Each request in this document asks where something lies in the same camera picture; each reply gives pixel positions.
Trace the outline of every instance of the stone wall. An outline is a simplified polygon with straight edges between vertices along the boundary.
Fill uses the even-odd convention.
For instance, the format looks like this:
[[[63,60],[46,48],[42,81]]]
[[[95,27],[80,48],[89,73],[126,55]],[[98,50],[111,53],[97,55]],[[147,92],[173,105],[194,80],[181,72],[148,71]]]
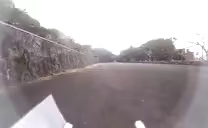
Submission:
[[[0,25],[0,75],[7,83],[25,82],[94,62],[90,46],[71,47]]]

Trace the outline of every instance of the overcast sky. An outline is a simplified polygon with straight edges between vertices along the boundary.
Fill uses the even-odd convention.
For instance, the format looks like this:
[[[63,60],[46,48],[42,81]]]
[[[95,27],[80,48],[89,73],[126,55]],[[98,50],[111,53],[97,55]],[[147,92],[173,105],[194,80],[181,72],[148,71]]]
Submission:
[[[176,37],[178,48],[191,46],[195,33],[208,38],[207,0],[13,1],[42,26],[115,54],[155,38]]]

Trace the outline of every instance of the white object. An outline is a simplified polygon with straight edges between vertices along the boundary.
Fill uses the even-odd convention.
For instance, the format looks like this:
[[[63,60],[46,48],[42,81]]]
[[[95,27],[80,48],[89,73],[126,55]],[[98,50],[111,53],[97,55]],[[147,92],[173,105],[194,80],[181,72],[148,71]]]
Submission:
[[[144,123],[142,121],[140,121],[140,120],[137,120],[135,122],[135,127],[136,128],[145,128]]]
[[[52,97],[49,95],[40,104],[29,111],[11,128],[72,128],[67,123]]]

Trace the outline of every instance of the road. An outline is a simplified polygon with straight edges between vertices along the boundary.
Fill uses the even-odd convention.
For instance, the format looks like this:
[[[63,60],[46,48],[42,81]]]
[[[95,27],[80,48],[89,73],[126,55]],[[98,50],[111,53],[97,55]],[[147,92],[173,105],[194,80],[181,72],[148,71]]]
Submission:
[[[74,128],[208,128],[208,67],[109,63],[0,89],[0,128],[49,94]]]

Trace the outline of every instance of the foliage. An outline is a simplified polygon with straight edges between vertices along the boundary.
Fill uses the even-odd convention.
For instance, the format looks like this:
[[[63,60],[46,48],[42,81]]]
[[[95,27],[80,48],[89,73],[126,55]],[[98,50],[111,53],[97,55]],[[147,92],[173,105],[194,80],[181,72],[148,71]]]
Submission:
[[[126,50],[123,50],[119,57],[118,61],[129,62],[129,61],[140,61],[147,60],[148,55],[146,54],[143,48],[134,48],[130,47]]]
[[[173,39],[154,39],[138,48],[123,50],[118,61],[171,60],[175,55]]]
[[[175,52],[172,39],[160,38],[150,40],[142,47],[148,52],[151,60],[171,60]]]
[[[104,49],[104,48],[94,48],[93,54],[99,58],[99,62],[113,62],[114,55],[112,52]]]

